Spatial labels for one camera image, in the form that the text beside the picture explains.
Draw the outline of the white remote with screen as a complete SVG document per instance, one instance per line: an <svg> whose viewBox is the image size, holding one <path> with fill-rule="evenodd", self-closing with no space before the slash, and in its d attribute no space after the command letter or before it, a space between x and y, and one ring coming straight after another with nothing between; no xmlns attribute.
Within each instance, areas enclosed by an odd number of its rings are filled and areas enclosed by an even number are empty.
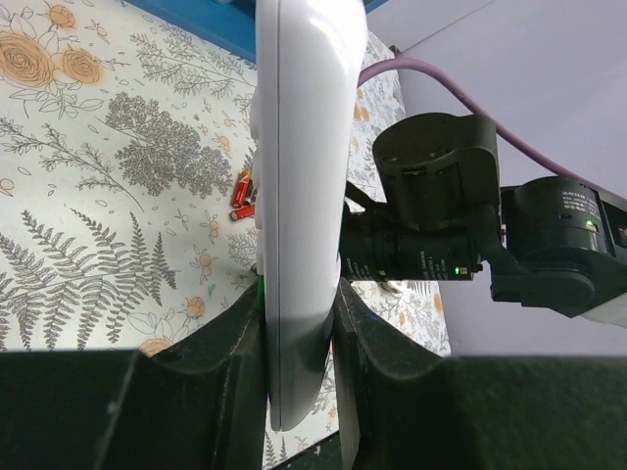
<svg viewBox="0 0 627 470"><path fill-rule="evenodd" d="M325 373L358 81L360 1L260 1L251 134L269 422L309 414Z"/></svg>

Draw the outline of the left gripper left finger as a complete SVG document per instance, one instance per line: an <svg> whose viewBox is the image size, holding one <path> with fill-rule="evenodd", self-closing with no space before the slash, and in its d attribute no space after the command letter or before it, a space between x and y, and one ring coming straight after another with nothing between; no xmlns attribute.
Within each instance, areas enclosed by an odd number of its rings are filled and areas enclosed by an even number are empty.
<svg viewBox="0 0 627 470"><path fill-rule="evenodd" d="M153 356L1 356L5 469L258 469L265 414L256 287Z"/></svg>

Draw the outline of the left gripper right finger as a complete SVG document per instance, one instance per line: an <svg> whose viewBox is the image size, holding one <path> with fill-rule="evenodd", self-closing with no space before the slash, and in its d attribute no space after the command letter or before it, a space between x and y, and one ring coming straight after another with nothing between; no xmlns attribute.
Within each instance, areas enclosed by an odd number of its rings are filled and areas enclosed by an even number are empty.
<svg viewBox="0 0 627 470"><path fill-rule="evenodd" d="M333 306L347 469L622 469L622 357L441 357L347 282Z"/></svg>

